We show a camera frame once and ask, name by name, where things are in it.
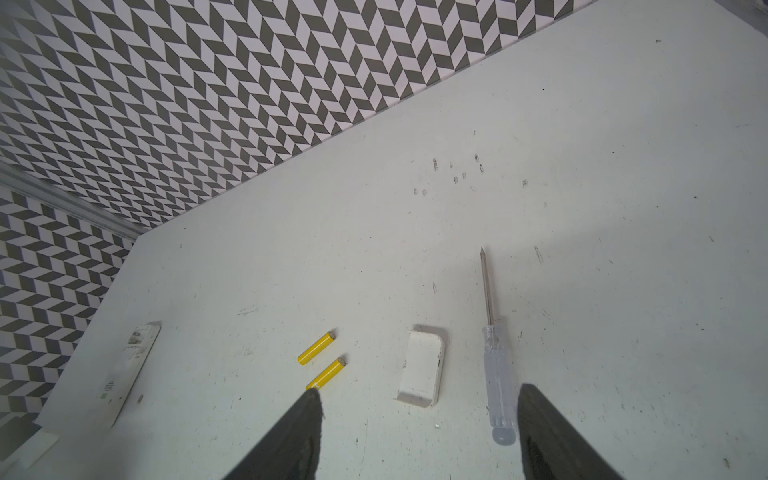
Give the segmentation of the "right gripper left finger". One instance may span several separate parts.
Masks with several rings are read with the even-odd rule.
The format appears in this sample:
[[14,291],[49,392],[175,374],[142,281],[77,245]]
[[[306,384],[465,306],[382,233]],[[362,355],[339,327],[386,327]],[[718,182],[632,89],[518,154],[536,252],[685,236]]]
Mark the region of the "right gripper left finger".
[[322,420],[319,391],[306,390],[225,479],[315,479]]

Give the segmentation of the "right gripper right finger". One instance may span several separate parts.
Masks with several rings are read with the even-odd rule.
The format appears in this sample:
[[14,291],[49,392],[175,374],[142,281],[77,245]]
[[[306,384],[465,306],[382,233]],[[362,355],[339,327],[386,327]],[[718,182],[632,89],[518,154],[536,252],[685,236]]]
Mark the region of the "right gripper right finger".
[[525,479],[622,479],[533,384],[520,388],[517,420]]

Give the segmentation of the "yellow AAA battery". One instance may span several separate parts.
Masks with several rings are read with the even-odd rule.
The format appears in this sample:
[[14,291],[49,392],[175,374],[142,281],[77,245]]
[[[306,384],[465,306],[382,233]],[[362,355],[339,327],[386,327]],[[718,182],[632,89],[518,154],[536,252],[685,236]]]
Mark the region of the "yellow AAA battery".
[[346,361],[343,357],[338,357],[334,362],[328,365],[321,373],[319,373],[309,384],[306,386],[307,390],[321,389],[328,384],[336,375],[338,375],[346,366]]
[[300,365],[306,365],[320,352],[326,349],[334,340],[335,333],[333,331],[328,331],[297,357],[298,363]]

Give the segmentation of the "small silver screwdriver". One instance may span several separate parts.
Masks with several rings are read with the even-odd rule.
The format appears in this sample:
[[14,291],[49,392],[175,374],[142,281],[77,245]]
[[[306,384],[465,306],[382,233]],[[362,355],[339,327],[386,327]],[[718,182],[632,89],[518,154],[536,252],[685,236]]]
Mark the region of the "small silver screwdriver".
[[483,248],[480,249],[480,262],[487,315],[483,336],[488,415],[494,442],[498,445],[510,446],[517,438],[511,361],[502,339],[501,328],[495,321],[490,272],[487,255]]

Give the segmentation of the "white battery cover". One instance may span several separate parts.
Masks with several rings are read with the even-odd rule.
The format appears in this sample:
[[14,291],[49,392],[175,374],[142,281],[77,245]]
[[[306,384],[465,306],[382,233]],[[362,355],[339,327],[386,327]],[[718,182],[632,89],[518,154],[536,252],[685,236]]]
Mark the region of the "white battery cover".
[[396,400],[420,408],[435,406],[444,356],[445,342],[439,334],[410,330]]

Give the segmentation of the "white remote control handled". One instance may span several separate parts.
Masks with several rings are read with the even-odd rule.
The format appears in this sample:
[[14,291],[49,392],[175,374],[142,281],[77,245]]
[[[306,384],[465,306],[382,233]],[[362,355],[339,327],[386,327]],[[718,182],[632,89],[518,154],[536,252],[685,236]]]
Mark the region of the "white remote control handled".
[[97,396],[100,425],[109,428],[116,423],[161,329],[160,322],[150,322],[132,332]]

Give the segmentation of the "white remote with green buttons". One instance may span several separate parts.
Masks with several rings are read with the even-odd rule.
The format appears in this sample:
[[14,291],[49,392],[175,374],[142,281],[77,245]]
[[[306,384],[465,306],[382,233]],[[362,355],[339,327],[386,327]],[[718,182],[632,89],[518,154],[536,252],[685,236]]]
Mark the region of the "white remote with green buttons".
[[12,417],[1,425],[1,473],[28,469],[60,439],[34,421]]

